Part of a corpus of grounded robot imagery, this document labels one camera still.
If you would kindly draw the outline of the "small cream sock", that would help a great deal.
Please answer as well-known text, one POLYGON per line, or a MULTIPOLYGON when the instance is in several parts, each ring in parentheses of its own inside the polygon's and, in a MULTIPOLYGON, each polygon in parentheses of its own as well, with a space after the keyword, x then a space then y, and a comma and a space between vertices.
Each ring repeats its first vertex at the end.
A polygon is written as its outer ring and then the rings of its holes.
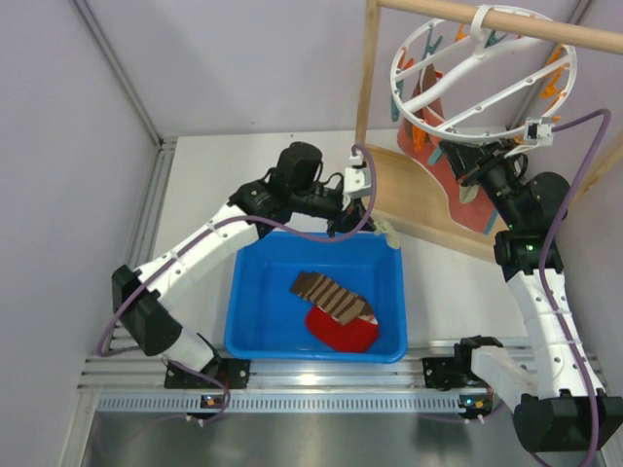
POLYGON ((374 221, 374 234, 382 236, 386 245, 394 250, 398 250, 401 246, 400 239, 394 227, 386 219, 374 221))

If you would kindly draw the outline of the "pink and brown sock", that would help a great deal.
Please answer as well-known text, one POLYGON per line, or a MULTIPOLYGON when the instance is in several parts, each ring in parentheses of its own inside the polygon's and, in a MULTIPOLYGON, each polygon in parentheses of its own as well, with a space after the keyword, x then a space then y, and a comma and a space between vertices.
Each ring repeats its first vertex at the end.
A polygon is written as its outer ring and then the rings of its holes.
POLYGON ((495 224, 497 212, 486 194, 478 186, 478 195, 470 203, 462 204, 458 200, 459 187, 461 186, 451 169, 446 155, 444 154, 439 163, 428 164, 428 158, 432 152, 440 147, 441 139, 429 134, 426 144, 419 152, 415 152, 412 144, 411 128, 413 123, 406 118, 400 124, 397 143, 400 150, 426 173, 432 177, 437 185, 444 191, 448 201, 449 212, 452 220, 465 229, 478 234, 489 234, 495 224))

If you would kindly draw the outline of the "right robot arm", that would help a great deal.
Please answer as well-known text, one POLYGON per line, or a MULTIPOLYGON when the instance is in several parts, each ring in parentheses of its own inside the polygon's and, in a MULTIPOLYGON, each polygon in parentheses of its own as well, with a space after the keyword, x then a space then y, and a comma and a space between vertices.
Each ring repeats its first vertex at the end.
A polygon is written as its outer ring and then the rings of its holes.
POLYGON ((526 180, 527 158, 515 153, 512 140, 442 141, 440 148, 457 181, 481 189, 507 226, 495 235, 495 261, 522 312, 536 367, 531 375, 499 340, 476 336, 455 346, 457 379, 470 386, 483 381, 497 394, 528 452, 601 449, 622 424, 622 399, 605 394, 585 360, 566 301, 564 264, 546 238, 567 180, 554 172, 526 180))

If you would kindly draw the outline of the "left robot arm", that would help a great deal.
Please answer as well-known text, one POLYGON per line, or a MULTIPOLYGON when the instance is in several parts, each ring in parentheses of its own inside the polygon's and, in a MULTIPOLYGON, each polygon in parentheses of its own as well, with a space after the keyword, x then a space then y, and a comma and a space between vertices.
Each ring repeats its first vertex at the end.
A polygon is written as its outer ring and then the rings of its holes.
POLYGON ((117 268, 111 277, 113 324, 122 324, 147 356, 160 356, 199 386, 220 374, 221 357, 201 334, 172 315, 175 304, 231 255, 275 229, 289 231, 295 214, 327 222, 323 243, 346 241, 372 231, 377 170, 361 144, 350 149, 348 166, 331 188, 320 180, 321 151, 295 141, 281 151, 274 167, 241 185, 197 231, 168 252, 136 269, 117 268))

